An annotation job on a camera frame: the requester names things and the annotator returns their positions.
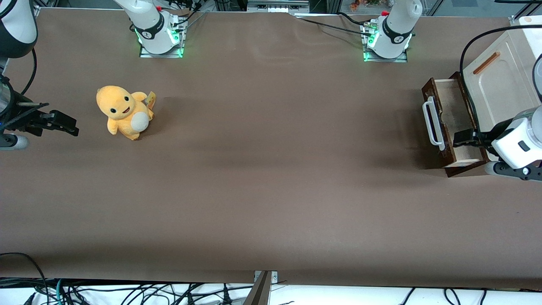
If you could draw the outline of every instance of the brown table surface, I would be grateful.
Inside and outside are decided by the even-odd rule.
[[[26,95],[81,131],[2,152],[0,250],[47,277],[540,287],[540,185],[446,178],[421,111],[427,80],[506,24],[421,18],[391,64],[287,14],[207,14],[185,58],[140,59],[123,11],[44,9]],[[30,72],[28,55],[7,75],[20,90]],[[105,85],[157,94],[140,141],[107,131]],[[2,260],[1,276],[37,276]]]

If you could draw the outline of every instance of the drawer handle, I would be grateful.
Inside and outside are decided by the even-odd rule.
[[[473,74],[474,75],[480,74],[485,68],[487,68],[487,66],[489,66],[490,63],[495,61],[495,59],[499,58],[499,56],[501,56],[501,52],[495,52],[491,54],[491,56],[480,65],[480,67],[474,69]]]
[[[428,107],[431,110],[431,116],[434,118],[433,124],[431,123],[429,113],[427,112]],[[422,110],[423,117],[425,118],[425,125],[427,126],[429,141],[431,141],[431,144],[434,146],[438,146],[440,150],[444,150],[446,146],[444,145],[444,140],[442,138],[442,130],[440,128],[440,122],[438,121],[437,109],[435,108],[435,100],[433,97],[429,97],[427,101],[423,103]],[[437,139],[433,137],[433,130],[435,131]]]

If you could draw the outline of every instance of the stuffed animal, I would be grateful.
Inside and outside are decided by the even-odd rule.
[[[138,140],[139,133],[154,118],[152,107],[155,101],[156,95],[152,91],[149,96],[143,92],[129,94],[117,86],[105,86],[96,94],[98,107],[109,117],[107,130],[112,135],[119,130],[130,140]]]

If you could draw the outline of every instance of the plush toy arm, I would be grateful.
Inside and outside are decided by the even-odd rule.
[[[144,101],[147,98],[147,94],[145,94],[143,92],[134,92],[134,93],[132,93],[132,97],[135,100]]]
[[[112,135],[116,135],[117,134],[117,130],[118,130],[118,126],[117,126],[117,123],[112,120],[112,119],[108,119],[107,120],[107,130],[109,130],[109,132],[112,134]]]

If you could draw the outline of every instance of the metal mounting plate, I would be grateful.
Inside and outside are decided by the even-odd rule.
[[[256,283],[261,273],[262,271],[254,271],[254,283]],[[271,271],[271,284],[277,284],[278,281],[279,281],[279,272]]]
[[[171,31],[171,36],[173,39],[178,39],[178,43],[171,48],[166,53],[163,54],[152,54],[147,49],[141,45],[141,42],[139,44],[141,45],[141,50],[139,52],[139,57],[141,58],[182,58],[184,56],[184,44],[186,41],[186,29],[188,27],[188,21],[186,21],[186,17],[179,17],[176,15],[172,15],[172,19],[174,23],[180,23],[179,25],[175,27],[169,28]]]
[[[377,20],[372,19],[370,22],[366,22],[366,24],[376,24]],[[407,50],[404,50],[399,57],[394,59],[387,59],[382,58],[378,56],[375,51],[373,51],[371,48],[369,48],[367,45],[369,44],[369,40],[375,38],[375,28],[371,26],[359,26],[359,29],[362,33],[370,33],[373,36],[365,36],[361,35],[362,37],[362,44],[363,44],[363,61],[377,61],[377,62],[407,62]]]

